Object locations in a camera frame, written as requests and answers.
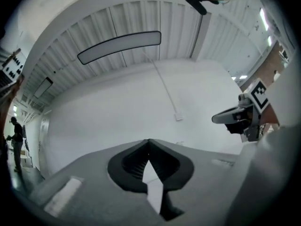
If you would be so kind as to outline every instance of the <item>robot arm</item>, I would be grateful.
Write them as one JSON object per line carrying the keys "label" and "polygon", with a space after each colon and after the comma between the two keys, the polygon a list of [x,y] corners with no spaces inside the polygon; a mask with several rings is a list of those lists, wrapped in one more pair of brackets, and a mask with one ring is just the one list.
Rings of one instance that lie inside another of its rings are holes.
{"label": "robot arm", "polygon": [[268,107],[266,86],[260,79],[238,96],[238,105],[212,117],[212,122],[225,124],[231,134],[245,134],[249,141],[259,138],[260,119]]}

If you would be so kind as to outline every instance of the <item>white wall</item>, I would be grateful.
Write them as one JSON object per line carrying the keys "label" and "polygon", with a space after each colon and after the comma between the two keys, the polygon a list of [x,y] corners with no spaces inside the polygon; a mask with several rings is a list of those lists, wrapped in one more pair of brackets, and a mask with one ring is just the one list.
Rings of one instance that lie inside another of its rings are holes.
{"label": "white wall", "polygon": [[184,120],[174,110],[153,64],[131,66],[84,82],[57,97],[49,123],[52,172],[78,157],[145,138],[227,151],[241,142],[211,117],[237,105],[239,87],[214,61],[156,62]]}
{"label": "white wall", "polygon": [[41,127],[42,116],[36,116],[32,121],[26,124],[26,136],[28,147],[30,150],[30,156],[32,157],[33,167],[40,169],[39,164],[39,136]]}

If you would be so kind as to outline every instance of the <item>man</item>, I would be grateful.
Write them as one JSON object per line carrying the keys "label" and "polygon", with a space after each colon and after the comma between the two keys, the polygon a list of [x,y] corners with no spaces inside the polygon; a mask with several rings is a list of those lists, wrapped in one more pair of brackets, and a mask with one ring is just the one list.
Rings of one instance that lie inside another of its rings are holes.
{"label": "man", "polygon": [[22,126],[17,122],[16,117],[12,117],[10,119],[10,123],[15,126],[15,134],[12,137],[8,136],[7,140],[12,140],[12,146],[14,148],[14,158],[16,164],[14,171],[21,173],[21,148],[23,145],[23,130]]}
{"label": "man", "polygon": [[279,78],[280,74],[278,73],[277,70],[274,71],[274,82]]}

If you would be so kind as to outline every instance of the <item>ceiling light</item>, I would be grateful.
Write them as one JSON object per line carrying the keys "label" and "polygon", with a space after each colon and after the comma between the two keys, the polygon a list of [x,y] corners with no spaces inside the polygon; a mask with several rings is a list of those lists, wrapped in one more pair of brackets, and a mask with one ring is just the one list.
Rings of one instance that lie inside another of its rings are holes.
{"label": "ceiling light", "polygon": [[86,65],[101,57],[145,46],[154,46],[161,44],[161,32],[139,32],[116,37],[99,44],[96,44],[77,55],[77,58],[83,65]]}
{"label": "ceiling light", "polygon": [[271,36],[268,37],[268,43],[269,43],[269,46],[272,45],[272,38],[271,38]]}
{"label": "ceiling light", "polygon": [[267,20],[265,19],[265,14],[264,14],[264,11],[263,9],[260,9],[260,17],[263,21],[263,24],[264,24],[264,27],[265,27],[265,30],[267,31],[269,29],[269,25],[267,23]]}
{"label": "ceiling light", "polygon": [[34,93],[34,96],[36,98],[39,98],[51,85],[53,84],[52,80],[48,77],[40,84],[36,92]]}

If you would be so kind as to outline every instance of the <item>floor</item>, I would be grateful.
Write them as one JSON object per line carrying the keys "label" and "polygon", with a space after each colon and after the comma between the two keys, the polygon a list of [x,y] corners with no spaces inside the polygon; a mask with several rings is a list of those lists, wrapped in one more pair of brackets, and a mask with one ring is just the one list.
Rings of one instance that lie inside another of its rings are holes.
{"label": "floor", "polygon": [[16,173],[14,171],[14,155],[11,150],[8,152],[8,168],[12,187],[23,196],[28,196],[35,186],[44,181],[40,171],[36,168],[22,167],[22,173]]}

